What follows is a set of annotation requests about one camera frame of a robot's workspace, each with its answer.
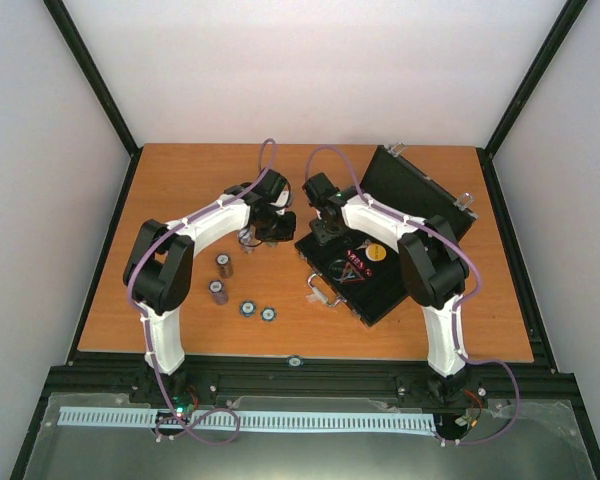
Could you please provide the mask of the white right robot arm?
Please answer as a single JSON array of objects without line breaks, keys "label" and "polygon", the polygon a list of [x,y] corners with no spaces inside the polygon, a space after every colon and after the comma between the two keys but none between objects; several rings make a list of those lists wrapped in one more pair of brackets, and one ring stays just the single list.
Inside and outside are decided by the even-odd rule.
[{"label": "white right robot arm", "polygon": [[429,367],[443,378],[460,373],[468,363],[461,333],[465,283],[477,270],[449,222],[403,213],[357,185],[341,190],[323,173],[302,189],[317,212],[310,229],[321,248],[343,247],[346,237],[359,232],[397,253],[406,292],[423,311]]}]

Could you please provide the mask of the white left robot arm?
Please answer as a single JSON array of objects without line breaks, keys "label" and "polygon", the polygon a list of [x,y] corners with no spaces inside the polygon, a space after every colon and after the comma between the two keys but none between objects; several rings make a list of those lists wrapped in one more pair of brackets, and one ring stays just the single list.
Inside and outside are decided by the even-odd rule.
[{"label": "white left robot arm", "polygon": [[166,402],[181,400],[188,378],[177,369],[185,359],[180,339],[180,306],[186,299],[194,258],[222,237],[242,230],[241,243],[280,243],[293,239],[296,215],[290,210],[290,182],[265,170],[254,183],[227,188],[202,209],[167,223],[145,221],[123,273],[128,300],[140,312],[146,362],[158,371],[152,388]]}]

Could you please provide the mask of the black poker set case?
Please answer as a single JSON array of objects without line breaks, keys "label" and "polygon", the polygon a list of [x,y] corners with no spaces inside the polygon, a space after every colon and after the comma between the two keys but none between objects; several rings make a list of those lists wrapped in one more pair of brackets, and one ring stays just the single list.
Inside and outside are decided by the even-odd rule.
[{"label": "black poker set case", "polygon": [[394,148],[376,148],[359,185],[317,173],[302,189],[317,217],[295,248],[364,324],[407,297],[443,310],[463,294],[469,267],[454,248],[478,216]]}]

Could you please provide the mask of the white dealer button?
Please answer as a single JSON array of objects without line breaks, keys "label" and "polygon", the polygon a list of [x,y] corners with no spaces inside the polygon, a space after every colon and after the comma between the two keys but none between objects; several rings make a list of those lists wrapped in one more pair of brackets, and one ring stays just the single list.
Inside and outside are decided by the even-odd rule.
[{"label": "white dealer button", "polygon": [[380,262],[387,257],[386,248],[378,243],[371,243],[365,248],[365,254],[370,261]]}]

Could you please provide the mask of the triangular all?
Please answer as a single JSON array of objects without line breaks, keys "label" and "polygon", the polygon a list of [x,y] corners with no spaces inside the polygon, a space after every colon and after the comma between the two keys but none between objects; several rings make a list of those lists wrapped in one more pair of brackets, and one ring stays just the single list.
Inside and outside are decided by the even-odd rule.
[{"label": "triangular all", "polygon": [[373,276],[369,268],[361,269],[349,260],[337,259],[329,267],[333,279],[340,283],[363,282]]}]

